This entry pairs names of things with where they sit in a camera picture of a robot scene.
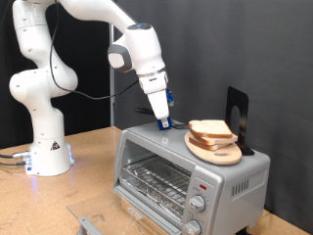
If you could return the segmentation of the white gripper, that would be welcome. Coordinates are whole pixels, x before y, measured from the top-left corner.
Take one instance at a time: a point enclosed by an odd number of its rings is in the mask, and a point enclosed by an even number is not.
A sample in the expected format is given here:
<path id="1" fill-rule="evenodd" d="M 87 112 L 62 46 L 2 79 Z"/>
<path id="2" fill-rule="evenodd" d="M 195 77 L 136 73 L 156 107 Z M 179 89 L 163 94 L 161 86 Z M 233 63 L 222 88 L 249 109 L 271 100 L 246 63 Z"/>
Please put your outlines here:
<path id="1" fill-rule="evenodd" d="M 166 97 L 167 73 L 162 71 L 151 76 L 140 77 L 139 83 L 148 96 L 155 117 L 160 119 L 160 126 L 162 128 L 169 127 L 169 109 Z"/>

